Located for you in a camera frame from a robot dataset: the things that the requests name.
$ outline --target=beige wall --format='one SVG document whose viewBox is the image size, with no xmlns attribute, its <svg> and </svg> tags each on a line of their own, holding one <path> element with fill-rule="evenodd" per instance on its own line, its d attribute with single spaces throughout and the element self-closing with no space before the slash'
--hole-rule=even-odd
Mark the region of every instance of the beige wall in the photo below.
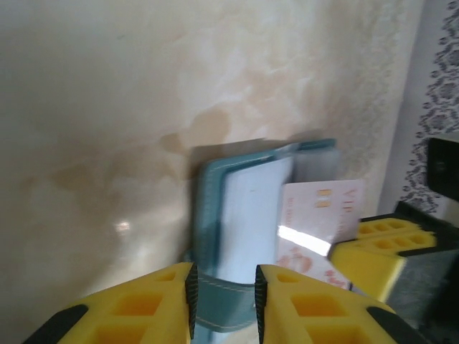
<svg viewBox="0 0 459 344">
<path fill-rule="evenodd" d="M 422 1 L 0 3 L 8 340 L 178 259 L 197 146 L 319 130 L 376 209 Z"/>
</svg>

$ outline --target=marble-textured wall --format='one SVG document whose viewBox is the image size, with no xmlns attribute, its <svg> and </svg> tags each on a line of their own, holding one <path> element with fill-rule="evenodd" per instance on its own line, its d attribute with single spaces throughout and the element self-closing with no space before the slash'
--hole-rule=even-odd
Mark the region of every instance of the marble-textured wall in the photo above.
<svg viewBox="0 0 459 344">
<path fill-rule="evenodd" d="M 375 212 L 422 1 L 0 4 L 5 343 L 178 259 L 195 166 L 234 153 L 196 147 L 336 137 Z"/>
</svg>

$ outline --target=teal wallet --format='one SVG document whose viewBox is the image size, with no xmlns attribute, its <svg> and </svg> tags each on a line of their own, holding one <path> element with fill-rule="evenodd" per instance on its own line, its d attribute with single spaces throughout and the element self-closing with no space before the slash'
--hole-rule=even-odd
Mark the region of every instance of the teal wallet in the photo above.
<svg viewBox="0 0 459 344">
<path fill-rule="evenodd" d="M 228 176 L 289 158 L 293 167 L 291 179 L 286 182 L 335 179 L 339 164 L 335 144 L 334 139 L 294 143 L 278 149 L 210 161 L 203 167 L 194 208 L 193 246 L 186 255 L 186 260 L 196 262 L 199 267 L 199 301 L 193 343 L 218 343 L 224 337 L 218 333 L 240 330 L 256 321 L 253 304 L 255 278 L 249 284 L 217 278 L 219 265 L 222 264 L 221 240 L 225 237 L 222 236 L 225 230 L 222 214 L 225 191 L 228 192 L 225 190 Z"/>
</svg>

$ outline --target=stitching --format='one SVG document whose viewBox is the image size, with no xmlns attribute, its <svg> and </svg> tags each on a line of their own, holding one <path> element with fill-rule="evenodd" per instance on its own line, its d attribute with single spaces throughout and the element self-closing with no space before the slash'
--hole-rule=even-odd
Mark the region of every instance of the stitching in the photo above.
<svg viewBox="0 0 459 344">
<path fill-rule="evenodd" d="M 206 323 L 208 325 L 215 326 L 216 328 L 228 328 L 228 329 L 230 329 L 230 328 L 241 328 L 243 326 L 247 326 L 247 325 L 250 325 L 250 324 L 254 323 L 254 321 L 248 320 L 246 322 L 243 322 L 242 324 L 235 325 L 235 326 L 220 326 L 220 325 L 214 324 L 213 322 L 204 320 L 201 317 L 196 317 L 196 319 L 199 320 L 199 321 L 202 321 L 203 323 Z"/>
<path fill-rule="evenodd" d="M 215 287 L 226 289 L 226 290 L 232 290 L 233 292 L 253 292 L 252 289 L 250 290 L 242 290 L 242 289 L 234 289 L 230 287 L 225 287 L 224 285 L 218 285 L 217 283 L 209 282 L 208 280 L 204 279 L 203 277 L 198 277 L 199 281 L 203 281 L 204 283 L 207 283 L 208 285 L 214 285 Z"/>
<path fill-rule="evenodd" d="M 239 162 L 236 162 L 236 163 L 228 163 L 226 165 L 213 168 L 209 172 L 209 174 L 207 175 L 207 178 L 211 178 L 212 175 L 215 173 L 215 171 L 219 170 L 221 168 L 226 168 L 226 167 L 230 167 L 230 166 L 237 166 L 237 165 L 241 165 L 243 163 L 251 163 L 253 161 L 263 161 L 263 160 L 268 159 L 269 157 L 270 157 L 270 155 L 265 155 L 265 156 L 261 156 L 261 157 L 256 158 L 256 159 L 250 159 L 250 160 L 246 160 L 246 161 L 239 161 Z M 207 213 L 209 211 L 209 197 L 207 197 L 207 195 L 212 192 L 212 189 L 213 189 L 212 183 L 207 183 L 206 186 L 204 187 L 204 195 L 205 195 L 206 201 L 204 202 L 204 210 L 203 210 L 203 214 L 202 214 L 203 220 L 207 219 Z M 200 256 L 204 256 L 204 263 L 205 264 L 207 264 L 207 257 L 208 257 L 207 252 L 208 252 L 208 250 L 207 250 L 206 244 L 205 245 L 201 245 L 201 249 L 199 250 L 199 255 Z"/>
</svg>

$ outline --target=black and white damask pattern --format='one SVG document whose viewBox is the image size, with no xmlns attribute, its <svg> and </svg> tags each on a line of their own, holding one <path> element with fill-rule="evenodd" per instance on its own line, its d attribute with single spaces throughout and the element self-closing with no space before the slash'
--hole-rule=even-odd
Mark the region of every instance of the black and white damask pattern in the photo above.
<svg viewBox="0 0 459 344">
<path fill-rule="evenodd" d="M 417 142 L 413 145 L 410 168 L 405 176 L 403 201 L 427 212 L 435 213 L 441 197 L 425 184 L 427 166 L 427 140 L 441 133 L 459 130 L 459 1 L 448 4 L 449 16 L 443 20 L 445 34 L 435 54 L 436 69 L 430 73 L 432 83 L 425 95 L 428 101 L 422 105 Z"/>
</svg>

